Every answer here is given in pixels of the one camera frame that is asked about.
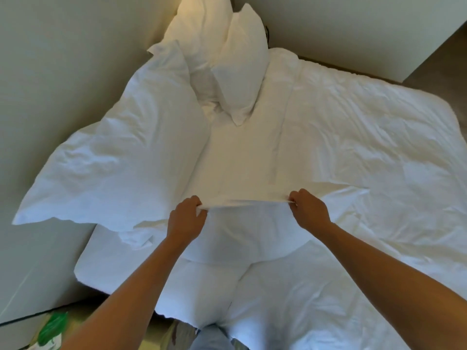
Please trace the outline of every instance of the person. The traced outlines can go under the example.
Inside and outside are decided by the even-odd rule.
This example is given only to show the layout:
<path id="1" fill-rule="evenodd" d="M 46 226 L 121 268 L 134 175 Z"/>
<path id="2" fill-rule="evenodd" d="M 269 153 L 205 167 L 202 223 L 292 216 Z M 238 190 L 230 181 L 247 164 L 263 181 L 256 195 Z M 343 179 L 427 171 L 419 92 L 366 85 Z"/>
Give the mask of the person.
<path id="1" fill-rule="evenodd" d="M 290 209 L 303 228 L 339 260 L 372 305 L 412 350 L 467 348 L 467 301 L 441 283 L 392 258 L 330 221 L 326 205 L 305 189 Z M 196 196 L 172 211 L 167 237 L 137 270 L 65 340 L 62 350 L 135 350 L 146 332 L 175 262 L 200 233 Z M 233 349 L 215 325 L 202 329 L 191 350 Z"/>

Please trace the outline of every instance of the brown floor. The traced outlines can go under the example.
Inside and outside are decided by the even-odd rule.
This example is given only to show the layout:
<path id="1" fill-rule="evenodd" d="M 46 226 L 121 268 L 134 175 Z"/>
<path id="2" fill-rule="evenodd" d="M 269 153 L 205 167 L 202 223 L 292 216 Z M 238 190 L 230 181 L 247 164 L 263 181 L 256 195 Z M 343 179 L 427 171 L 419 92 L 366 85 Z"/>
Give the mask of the brown floor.
<path id="1" fill-rule="evenodd" d="M 467 23 L 441 45 L 403 83 L 447 101 L 467 140 Z"/>

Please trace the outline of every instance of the gray pants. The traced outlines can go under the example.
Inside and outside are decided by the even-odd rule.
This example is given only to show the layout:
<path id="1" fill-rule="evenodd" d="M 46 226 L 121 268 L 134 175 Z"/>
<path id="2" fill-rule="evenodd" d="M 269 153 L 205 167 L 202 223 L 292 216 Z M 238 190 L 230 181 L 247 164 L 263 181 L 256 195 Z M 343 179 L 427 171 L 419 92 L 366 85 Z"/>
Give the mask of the gray pants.
<path id="1" fill-rule="evenodd" d="M 217 325 L 203 328 L 189 350 L 234 350 L 234 346 Z"/>

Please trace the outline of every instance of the white wall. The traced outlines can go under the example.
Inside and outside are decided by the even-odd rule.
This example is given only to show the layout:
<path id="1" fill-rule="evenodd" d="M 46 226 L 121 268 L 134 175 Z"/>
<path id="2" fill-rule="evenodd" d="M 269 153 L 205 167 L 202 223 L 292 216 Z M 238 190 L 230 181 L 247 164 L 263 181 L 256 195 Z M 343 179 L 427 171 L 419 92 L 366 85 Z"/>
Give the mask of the white wall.
<path id="1" fill-rule="evenodd" d="M 46 159 L 115 103 L 180 0 L 0 0 L 0 323 L 85 297 L 93 225 L 11 221 Z"/>
<path id="2" fill-rule="evenodd" d="M 235 0 L 270 30 L 270 46 L 403 81 L 467 19 L 467 0 Z"/>

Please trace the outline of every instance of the person's right hand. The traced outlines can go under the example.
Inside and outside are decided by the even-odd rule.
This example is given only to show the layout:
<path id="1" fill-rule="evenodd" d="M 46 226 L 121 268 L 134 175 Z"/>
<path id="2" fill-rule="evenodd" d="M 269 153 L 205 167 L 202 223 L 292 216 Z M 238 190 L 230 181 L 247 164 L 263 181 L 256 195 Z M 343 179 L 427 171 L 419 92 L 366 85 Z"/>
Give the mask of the person's right hand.
<path id="1" fill-rule="evenodd" d="M 289 206 L 301 228 L 313 233 L 323 232 L 331 227 L 326 205 L 306 189 L 291 192 L 289 200 L 293 201 Z"/>

